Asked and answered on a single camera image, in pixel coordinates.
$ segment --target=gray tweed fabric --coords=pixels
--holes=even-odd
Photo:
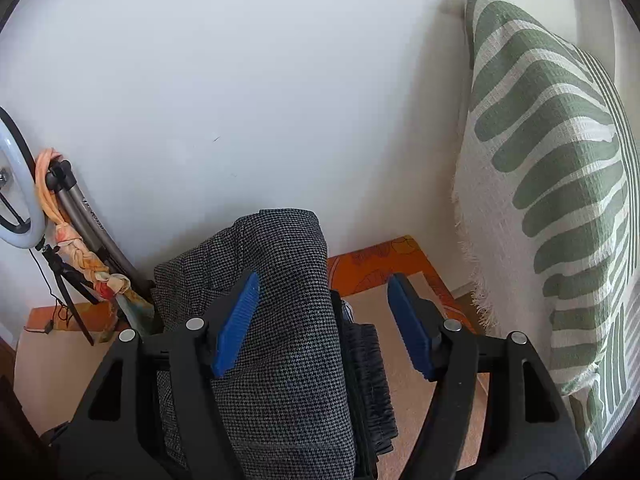
[[[260,303],[238,362],[212,382],[247,478],[352,480],[355,462],[340,345],[316,216],[262,210],[155,271],[154,299],[171,330],[202,314],[244,268]],[[168,372],[158,387],[165,443],[184,463]]]

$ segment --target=metal pole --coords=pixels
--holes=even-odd
[[[81,215],[78,209],[76,209],[76,205],[69,196],[68,191],[62,188],[56,193],[56,196],[60,199],[62,207],[65,208],[66,214],[69,215],[71,223],[74,225],[76,231],[78,231],[79,235],[84,240],[86,246],[89,247],[90,251],[98,253],[102,244],[100,243],[100,240],[98,239],[96,233],[94,233],[94,230],[91,229],[91,226],[87,224],[87,222],[84,220],[84,217]]]
[[[91,227],[95,236],[100,240],[101,244],[107,249],[112,259],[118,264],[124,273],[131,279],[134,284],[134,288],[140,290],[144,296],[148,296],[149,285],[133,264],[127,260],[127,257],[122,253],[120,248],[116,245],[116,242],[109,236],[107,230],[103,227],[102,223],[91,209],[91,206],[87,202],[82,190],[78,184],[72,186],[68,191],[68,196],[73,200],[74,205],[78,208],[78,211],[82,215],[82,218]]]

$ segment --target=tripod leg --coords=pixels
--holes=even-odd
[[[93,346],[94,338],[91,337],[91,334],[89,334],[89,331],[86,329],[86,325],[84,324],[84,321],[82,321],[80,314],[78,314],[78,310],[76,309],[74,302],[71,300],[71,296],[69,296],[68,290],[66,290],[65,282],[62,281],[62,276],[60,276],[58,273],[55,273],[54,275],[56,277],[56,283],[58,284],[60,293],[62,294],[62,297],[65,300],[66,307],[71,311],[71,314],[73,314],[73,316],[76,318],[76,321],[78,322],[78,326],[80,327],[80,330],[82,330],[82,333],[84,334],[84,337],[86,338],[86,340],[90,343],[91,346]]]
[[[63,274],[63,277],[69,282],[69,284],[77,290],[80,294],[82,294],[85,298],[89,300],[90,303],[97,305],[100,303],[92,293],[87,290],[87,286],[84,285],[81,281],[79,281],[75,275],[73,274]]]

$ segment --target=metal rivet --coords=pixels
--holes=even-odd
[[[136,331],[130,328],[127,328],[126,330],[123,330],[122,332],[120,332],[120,341],[124,341],[126,343],[127,341],[131,341],[133,338],[135,338],[135,336],[136,336]]]
[[[522,332],[513,332],[511,334],[511,340],[519,345],[524,345],[527,342],[527,336],[525,336]]]
[[[457,319],[446,319],[444,322],[444,328],[450,332],[458,332],[462,328],[462,323]]]
[[[204,320],[201,317],[192,317],[187,321],[189,330],[200,330],[204,326]]]

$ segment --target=black cable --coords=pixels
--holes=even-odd
[[[58,319],[62,322],[65,322],[67,326],[69,326],[69,320],[71,320],[71,314],[69,313],[69,309],[66,306],[65,302],[60,300],[59,297],[57,297],[54,293],[53,290],[51,289],[51,285],[49,285],[49,280],[47,280],[47,277],[44,275],[44,272],[42,270],[42,267],[40,266],[39,261],[36,259],[36,257],[33,254],[33,251],[31,251],[31,249],[29,249],[29,254],[31,255],[31,257],[33,258],[33,261],[36,262],[36,265],[38,266],[38,270],[40,271],[40,274],[42,275],[42,279],[44,280],[44,282],[47,284],[47,288],[49,289],[49,295],[54,298],[56,300],[56,306],[53,309],[53,314],[51,315],[51,320],[53,321],[56,317],[56,312],[58,313]],[[62,308],[60,308],[60,310],[58,310],[58,307],[63,307],[65,309],[65,317],[62,317],[60,314],[62,313]]]
[[[22,220],[20,215],[18,215],[16,210],[12,207],[11,203],[5,198],[5,196],[2,194],[2,192],[0,192],[0,200],[2,200],[2,203],[11,212],[11,214],[14,215],[14,217],[18,221],[18,223],[20,225],[24,225],[24,220]],[[57,297],[53,293],[53,290],[51,289],[51,285],[49,285],[49,280],[47,280],[47,277],[44,275],[42,267],[40,266],[39,261],[34,256],[33,251],[31,251],[31,249],[29,249],[29,254],[33,258],[33,261],[36,262],[36,265],[38,266],[38,270],[40,271],[40,275],[42,276],[42,279],[44,280],[44,282],[47,284],[47,288],[49,289],[49,295],[56,300],[56,304],[55,304],[55,306],[53,308],[53,314],[51,315],[51,323],[53,323],[53,320],[56,318],[56,313],[57,313],[58,314],[58,319],[60,321],[62,321],[63,323],[66,323],[66,326],[69,327],[69,321],[71,320],[72,316],[71,316],[71,313],[70,313],[68,307],[66,306],[64,301],[60,300],[60,298]],[[64,310],[65,310],[64,317],[62,316],[62,308],[58,309],[59,306],[63,307]],[[46,332],[46,330],[29,330],[27,328],[25,328],[25,330],[27,332],[44,332],[44,333]]]
[[[9,210],[9,212],[14,215],[15,219],[18,221],[18,224],[20,225],[24,225],[24,220],[20,217],[20,215],[18,215],[18,213],[16,212],[16,210],[13,208],[13,206],[11,205],[11,203],[4,197],[4,195],[2,194],[2,192],[0,191],[0,200],[2,200],[2,203],[4,204],[4,206]]]

